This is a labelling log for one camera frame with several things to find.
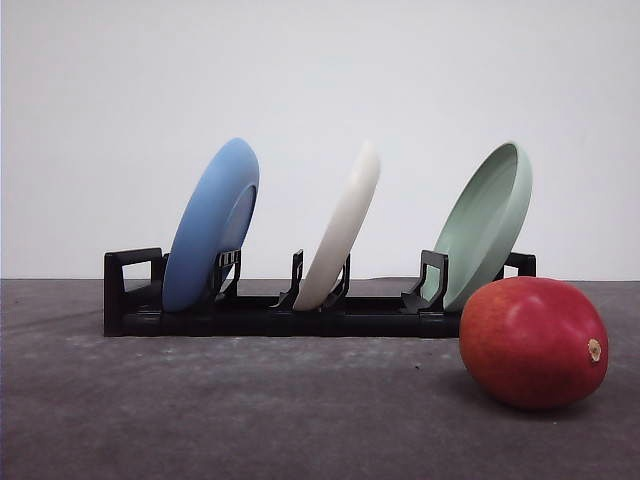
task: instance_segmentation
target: gray table surface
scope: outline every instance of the gray table surface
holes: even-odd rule
[[[2,478],[640,478],[640,282],[576,285],[609,372],[532,414],[488,398],[456,339],[104,338],[102,282],[5,280]]]

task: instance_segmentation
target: black plastic dish rack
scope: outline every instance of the black plastic dish rack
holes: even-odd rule
[[[323,337],[457,337],[460,314],[445,312],[449,259],[423,250],[420,278],[408,291],[395,297],[347,296],[350,256],[336,287],[317,310],[292,309],[302,279],[302,250],[293,255],[291,286],[273,296],[238,295],[241,251],[217,255],[209,281],[209,292],[195,306],[178,313],[162,310],[162,282],[169,254],[160,248],[110,252],[104,256],[105,336],[323,336]],[[151,281],[125,291],[123,267],[151,262]],[[420,296],[428,266],[439,272],[439,288],[431,301]],[[511,253],[505,266],[518,275],[536,275],[534,255]],[[226,288],[223,272],[234,268]],[[504,267],[496,276],[504,276]]]

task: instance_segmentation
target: white wall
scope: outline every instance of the white wall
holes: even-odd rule
[[[640,279],[640,2],[5,0],[2,276],[100,277],[161,246],[229,138],[261,189],[245,277],[315,250],[360,143],[383,172],[356,277],[413,275],[486,154],[519,141],[516,250]]]

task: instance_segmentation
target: white plate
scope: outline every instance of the white plate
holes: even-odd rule
[[[318,308],[331,293],[367,215],[379,177],[380,160],[371,142],[365,141],[293,304],[294,310]]]

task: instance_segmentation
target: blue plate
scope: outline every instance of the blue plate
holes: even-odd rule
[[[213,157],[173,240],[162,286],[165,311],[177,312],[196,303],[205,293],[216,255],[242,246],[259,179],[258,159],[240,138],[229,141]]]

